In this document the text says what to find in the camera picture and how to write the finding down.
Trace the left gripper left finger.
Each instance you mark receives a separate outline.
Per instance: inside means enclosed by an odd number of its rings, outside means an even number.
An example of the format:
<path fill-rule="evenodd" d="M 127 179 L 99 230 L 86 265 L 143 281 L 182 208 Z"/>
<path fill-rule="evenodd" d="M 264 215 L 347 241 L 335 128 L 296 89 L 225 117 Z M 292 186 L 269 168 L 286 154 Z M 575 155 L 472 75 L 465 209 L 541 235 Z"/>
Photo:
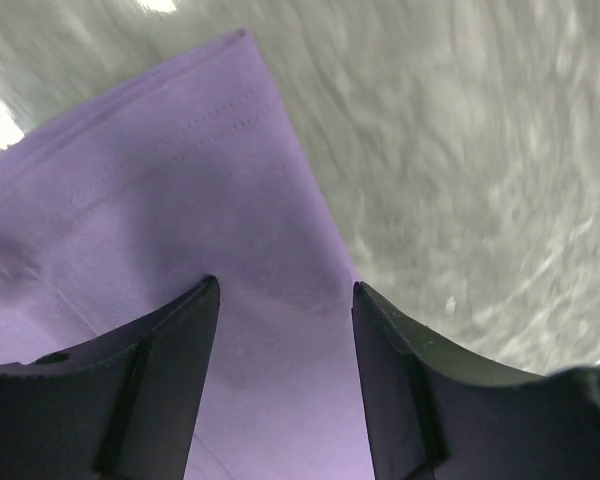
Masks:
<path fill-rule="evenodd" d="M 0 479 L 181 479 L 218 321 L 214 277 L 127 325 L 0 365 Z"/>

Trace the purple t-shirt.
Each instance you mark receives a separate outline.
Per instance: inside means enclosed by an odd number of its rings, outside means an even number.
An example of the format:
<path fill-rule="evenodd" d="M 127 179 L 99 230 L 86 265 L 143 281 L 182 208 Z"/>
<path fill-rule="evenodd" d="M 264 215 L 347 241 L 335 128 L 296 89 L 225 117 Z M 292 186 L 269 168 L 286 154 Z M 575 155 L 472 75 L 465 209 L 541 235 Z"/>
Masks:
<path fill-rule="evenodd" d="M 209 274 L 220 315 L 187 477 L 371 478 L 356 271 L 246 30 L 0 153 L 0 364 L 124 325 Z"/>

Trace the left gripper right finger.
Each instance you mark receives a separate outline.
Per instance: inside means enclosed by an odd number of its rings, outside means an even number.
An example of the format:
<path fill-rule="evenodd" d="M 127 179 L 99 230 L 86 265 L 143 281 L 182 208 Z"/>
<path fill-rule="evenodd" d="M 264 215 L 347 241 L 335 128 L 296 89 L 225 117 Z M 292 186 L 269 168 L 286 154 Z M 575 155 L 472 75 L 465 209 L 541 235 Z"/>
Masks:
<path fill-rule="evenodd" d="M 497 363 L 363 282 L 352 320 L 377 478 L 600 479 L 600 367 Z"/>

